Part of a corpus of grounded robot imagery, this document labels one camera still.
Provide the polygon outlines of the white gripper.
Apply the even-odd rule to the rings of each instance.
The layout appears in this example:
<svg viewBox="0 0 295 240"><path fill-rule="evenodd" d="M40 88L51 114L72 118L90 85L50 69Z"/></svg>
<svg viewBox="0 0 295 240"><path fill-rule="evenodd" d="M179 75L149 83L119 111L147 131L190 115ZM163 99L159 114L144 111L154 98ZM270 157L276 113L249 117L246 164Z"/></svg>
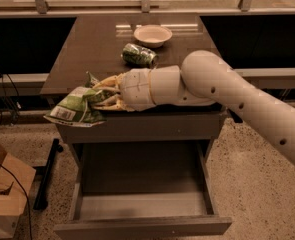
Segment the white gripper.
<svg viewBox="0 0 295 240"><path fill-rule="evenodd" d="M113 75L103 79L93 86L96 90L121 92L104 101L98 102L94 108L102 111L144 111L154 108L150 92L150 69L132 69L127 73Z"/></svg>

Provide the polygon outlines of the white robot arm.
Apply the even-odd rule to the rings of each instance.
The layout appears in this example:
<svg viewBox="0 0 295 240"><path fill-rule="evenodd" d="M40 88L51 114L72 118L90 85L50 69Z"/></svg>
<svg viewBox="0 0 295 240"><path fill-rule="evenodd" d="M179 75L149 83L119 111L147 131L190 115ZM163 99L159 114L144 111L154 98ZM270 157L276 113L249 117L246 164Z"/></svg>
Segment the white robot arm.
<svg viewBox="0 0 295 240"><path fill-rule="evenodd" d="M256 88L216 54L198 50L180 67L132 69L94 85L111 97L99 110L144 111L158 105L217 102L239 116L295 166L295 108Z"/></svg>

